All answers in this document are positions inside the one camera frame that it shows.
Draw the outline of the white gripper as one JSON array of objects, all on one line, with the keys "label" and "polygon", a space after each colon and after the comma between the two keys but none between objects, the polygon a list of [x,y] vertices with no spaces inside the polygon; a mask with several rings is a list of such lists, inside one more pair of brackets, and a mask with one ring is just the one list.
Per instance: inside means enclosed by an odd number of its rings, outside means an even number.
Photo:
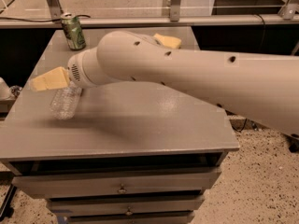
[{"label": "white gripper", "polygon": [[102,69],[96,56],[97,48],[86,49],[73,55],[67,70],[57,67],[49,72],[32,78],[29,82],[32,91],[57,90],[69,86],[70,79],[81,88],[92,88],[118,82],[109,77]]}]

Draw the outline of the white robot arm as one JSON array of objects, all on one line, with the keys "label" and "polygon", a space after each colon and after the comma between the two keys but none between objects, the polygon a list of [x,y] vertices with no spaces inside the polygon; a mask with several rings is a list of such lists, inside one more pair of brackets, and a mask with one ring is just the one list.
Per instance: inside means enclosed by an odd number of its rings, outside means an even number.
[{"label": "white robot arm", "polygon": [[33,78],[33,91],[71,82],[91,88],[114,82],[154,82],[299,136],[299,57],[172,49],[154,36],[113,31],[93,49]]}]

